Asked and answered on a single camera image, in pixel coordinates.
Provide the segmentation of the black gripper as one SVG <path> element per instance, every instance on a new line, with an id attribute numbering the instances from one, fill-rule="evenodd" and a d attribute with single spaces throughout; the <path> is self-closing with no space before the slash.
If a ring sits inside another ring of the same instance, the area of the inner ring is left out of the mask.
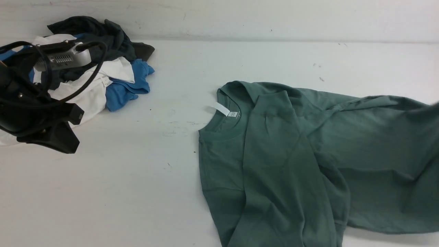
<path id="1" fill-rule="evenodd" d="M 17 142 L 74 154 L 80 144 L 70 124 L 80 125 L 84 111 L 70 97 L 57 100 L 35 85 L 29 73 L 41 55 L 11 55 L 1 66 L 1 131 Z"/>

